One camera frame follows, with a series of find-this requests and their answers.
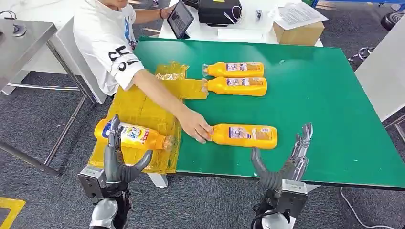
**yellow plastic bag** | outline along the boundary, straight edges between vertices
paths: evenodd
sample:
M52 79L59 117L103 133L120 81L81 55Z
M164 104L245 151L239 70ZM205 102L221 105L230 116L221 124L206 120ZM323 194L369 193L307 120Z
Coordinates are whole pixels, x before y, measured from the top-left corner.
M159 78L171 79L162 82L173 93L174 96L182 99L182 83L177 80L184 80L186 77L187 65L180 65L171 62L169 65L158 65L155 74ZM119 115L121 122L135 124L159 131L162 135L173 136L174 144L170 152L165 150L154 150L150 164L143 172L147 173L174 173L176 169L177 156L181 126L177 119L169 112L156 105L136 86L124 91L118 89L115 98L108 110L107 119L115 114ZM88 161L89 165L104 167L105 143L96 142L92 155ZM122 147L124 163L133 165L144 155L144 150Z

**person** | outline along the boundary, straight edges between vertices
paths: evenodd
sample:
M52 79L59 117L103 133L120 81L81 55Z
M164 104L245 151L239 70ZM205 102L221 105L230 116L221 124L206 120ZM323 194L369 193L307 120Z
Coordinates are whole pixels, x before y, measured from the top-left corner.
M132 24L168 18L173 8L134 10L128 0L83 0L74 17L74 38L105 94L115 94L119 86L128 90L136 85L171 112L188 135L205 143L211 140L213 128L173 96L132 52L136 45Z

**tablet screen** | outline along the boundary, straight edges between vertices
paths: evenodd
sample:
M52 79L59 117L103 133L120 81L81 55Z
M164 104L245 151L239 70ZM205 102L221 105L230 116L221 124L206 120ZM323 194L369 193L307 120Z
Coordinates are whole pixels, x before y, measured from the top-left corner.
M177 3L173 12L167 18L167 22L169 23L177 39L181 39L183 37L184 33L193 20L194 17L186 8L182 0Z

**plastic bottle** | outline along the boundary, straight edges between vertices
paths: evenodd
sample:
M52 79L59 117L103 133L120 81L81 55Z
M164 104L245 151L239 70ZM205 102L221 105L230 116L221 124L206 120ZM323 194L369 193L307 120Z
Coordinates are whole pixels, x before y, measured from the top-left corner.
M260 62L217 62L213 65L204 64L202 70L205 75L214 77L263 77L265 67Z
M277 145L277 129L267 125L217 124L212 140L220 145L273 149Z
M217 94L238 94L264 96L267 91L265 78L223 78L203 79L202 91L213 91Z
M94 136L101 141L108 143L108 135L111 122L108 119L102 119L98 122L94 129ZM137 149L165 149L171 151L173 145L172 136L163 136L156 130L151 130L145 127L132 125L121 122L121 146L137 148Z

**robotic hand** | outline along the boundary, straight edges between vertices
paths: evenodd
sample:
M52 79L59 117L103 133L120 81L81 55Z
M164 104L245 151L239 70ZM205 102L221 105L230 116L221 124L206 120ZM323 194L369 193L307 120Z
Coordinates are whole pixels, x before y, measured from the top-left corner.
M287 229L290 228L290 216L297 217L308 198L304 182L300 182L308 165L306 157L313 128L311 123L302 127L302 136L296 135L296 143L290 158L277 171L269 171L260 158L260 151L252 149L251 160L260 183L266 188L261 203L253 210L256 217L251 223L251 229Z
M120 120L111 120L108 145L104 149L104 169L87 165L79 174L79 180L90 198L95 199L90 229L124 229L127 214L132 208L128 183L139 176L149 164L152 150L133 166L122 162Z

